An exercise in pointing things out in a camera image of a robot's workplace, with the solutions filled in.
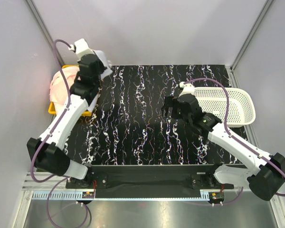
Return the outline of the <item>light blue towel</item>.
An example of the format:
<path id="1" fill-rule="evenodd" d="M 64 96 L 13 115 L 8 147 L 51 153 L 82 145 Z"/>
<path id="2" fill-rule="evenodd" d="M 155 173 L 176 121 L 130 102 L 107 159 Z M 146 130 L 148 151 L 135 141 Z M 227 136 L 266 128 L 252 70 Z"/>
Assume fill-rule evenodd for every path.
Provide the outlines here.
<path id="1" fill-rule="evenodd" d="M 104 80 L 105 77 L 109 76 L 112 74 L 112 65 L 111 62 L 107 60 L 105 53 L 101 50 L 93 50 L 93 53 L 98 57 L 98 59 L 101 62 L 101 66 L 103 66 L 102 72 L 100 74 L 100 80 L 101 82 Z M 91 104 L 88 107 L 88 111 L 92 112 L 97 104 L 98 98 L 100 96 L 100 89 L 97 92 L 95 98 L 92 100 Z"/>

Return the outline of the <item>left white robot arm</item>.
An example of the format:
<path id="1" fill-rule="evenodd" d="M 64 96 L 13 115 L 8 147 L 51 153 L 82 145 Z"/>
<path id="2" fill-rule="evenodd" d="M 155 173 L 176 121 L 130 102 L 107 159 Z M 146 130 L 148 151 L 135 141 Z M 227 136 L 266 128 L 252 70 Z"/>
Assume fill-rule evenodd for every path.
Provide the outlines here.
<path id="1" fill-rule="evenodd" d="M 83 55 L 78 64 L 79 71 L 74 84 L 67 87 L 68 98 L 62 112 L 37 139 L 30 138 L 27 142 L 31 158 L 30 175 L 37 183 L 46 182 L 54 176 L 75 178 L 82 188 L 88 188 L 93 183 L 88 168 L 70 160 L 63 149 L 81 114 L 96 104 L 101 76 L 108 68 L 96 54 Z"/>

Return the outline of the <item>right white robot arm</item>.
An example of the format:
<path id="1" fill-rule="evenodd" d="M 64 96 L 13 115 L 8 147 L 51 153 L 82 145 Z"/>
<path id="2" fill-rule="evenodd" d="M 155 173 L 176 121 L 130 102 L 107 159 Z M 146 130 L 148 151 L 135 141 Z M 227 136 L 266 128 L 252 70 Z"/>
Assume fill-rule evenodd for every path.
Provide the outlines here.
<path id="1" fill-rule="evenodd" d="M 221 184 L 246 187 L 260 199 L 270 201 L 285 183 L 283 155 L 278 152 L 271 155 L 239 137 L 214 114 L 202 111 L 194 95 L 167 96 L 161 111 L 164 116 L 170 114 L 173 119 L 182 120 L 194 133 L 207 137 L 244 164 L 244 168 L 214 165 L 206 176 L 209 187 Z"/>

